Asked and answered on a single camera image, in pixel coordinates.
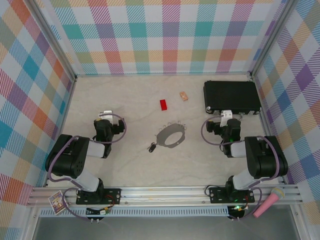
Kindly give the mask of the aluminium frame post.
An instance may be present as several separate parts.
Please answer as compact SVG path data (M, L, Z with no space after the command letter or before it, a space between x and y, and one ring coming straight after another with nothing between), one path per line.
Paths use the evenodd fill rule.
M43 31L43 35L46 37L48 43L52 47L53 51L56 53L57 58L59 59L62 67L64 68L68 76L72 79L72 81L76 82L77 75L73 70L63 49L61 48L54 32L52 31L52 28L50 27L45 16L43 15L41 8L38 6L36 0L25 0L25 3L28 4L30 11L36 18L41 30Z
M298 2L299 0L274 0L270 11L267 13L266 22L262 25L261 36L258 37L253 48L252 61L247 68L249 81L253 82L255 80L256 74L262 67Z

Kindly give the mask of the pink toy microphone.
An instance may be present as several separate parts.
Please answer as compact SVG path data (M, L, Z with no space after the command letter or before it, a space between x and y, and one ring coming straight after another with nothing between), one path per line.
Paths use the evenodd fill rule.
M258 209L253 213L255 218L260 217L266 210L268 210L273 204L285 197L284 188L275 187L271 190L270 195L266 200L258 207Z

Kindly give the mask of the small picture card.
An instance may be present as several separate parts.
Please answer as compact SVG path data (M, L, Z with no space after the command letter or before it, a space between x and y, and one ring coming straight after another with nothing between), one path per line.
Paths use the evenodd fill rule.
M68 205L67 203L63 203L63 193L61 190L51 195L48 201L55 215L59 215L66 210L66 206Z

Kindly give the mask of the wide aluminium mounting rail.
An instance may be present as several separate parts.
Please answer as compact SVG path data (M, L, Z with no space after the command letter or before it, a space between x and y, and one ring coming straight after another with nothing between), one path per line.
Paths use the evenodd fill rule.
M278 205L299 205L303 203L302 196L296 185L281 184L280 188L284 188L285 196L278 200ZM216 206L232 206L242 205L245 203L211 203L208 187L205 193L205 186L166 186L166 187L115 187L121 189L119 207L173 207L173 206L208 206L213 204ZM275 186L258 185L258 189L253 190L254 203L256 204L261 197L261 203L266 200ZM27 207L50 207L48 198L58 191L64 192L66 188L58 187L36 187L31 193ZM68 190L65 194L66 201L70 207L77 206L76 190Z

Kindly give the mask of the black round LED module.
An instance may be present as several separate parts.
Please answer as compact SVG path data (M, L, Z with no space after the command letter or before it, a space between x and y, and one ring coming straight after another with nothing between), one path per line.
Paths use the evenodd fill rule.
M231 220L241 219L245 216L246 207L243 205L228 206L228 218Z

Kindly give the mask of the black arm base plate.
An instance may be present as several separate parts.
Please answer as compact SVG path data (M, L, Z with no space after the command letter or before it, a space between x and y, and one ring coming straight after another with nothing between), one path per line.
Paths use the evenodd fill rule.
M78 191L75 203L77 205L119 205L121 200L120 188L104 188L95 192Z
M209 198L211 204L246 204L255 202L253 191L234 190L228 192L225 187L210 187Z

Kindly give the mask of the black case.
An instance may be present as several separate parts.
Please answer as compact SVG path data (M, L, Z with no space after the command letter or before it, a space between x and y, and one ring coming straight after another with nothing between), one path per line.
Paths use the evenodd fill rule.
M206 81L203 85L205 111L219 115L230 110L234 115L258 115L261 102L252 81Z

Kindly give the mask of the aluminium side rail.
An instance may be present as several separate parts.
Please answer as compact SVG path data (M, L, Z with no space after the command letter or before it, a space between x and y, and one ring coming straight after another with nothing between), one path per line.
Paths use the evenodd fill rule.
M75 78L74 78L74 80L73 80L73 82L72 82L72 84L70 86L70 92L68 93L67 98L64 100L65 106L64 106L64 110L62 112L63 114L62 114L62 119L61 119L61 126L60 126L60 128L59 128L59 130L57 132L56 140L63 133L65 122L67 120L70 104L71 104L72 97L73 97L73 94L74 94L74 91L75 91L75 87L76 87L76 83L77 83L78 77L79 77L79 75L75 75ZM46 174L45 179L44 179L44 183L43 183L43 187L47 187L48 186L49 181L51 181L50 180L51 178L49 178L50 176L51 175L49 175L48 173ZM62 181L70 181L70 180L68 180L66 177L62 177L62 178L54 180L53 182L54 183L58 183L58 182L62 182Z
M259 113L259 119L260 119L260 123L264 132L265 136L272 136L272 129L270 127L270 123L269 120L267 118L265 109L264 109L264 105L263 105L263 100L259 91L259 87L258 84L256 83L255 77L253 75L250 75L250 80L254 83L258 97L259 97L259 102L260 102L260 113Z

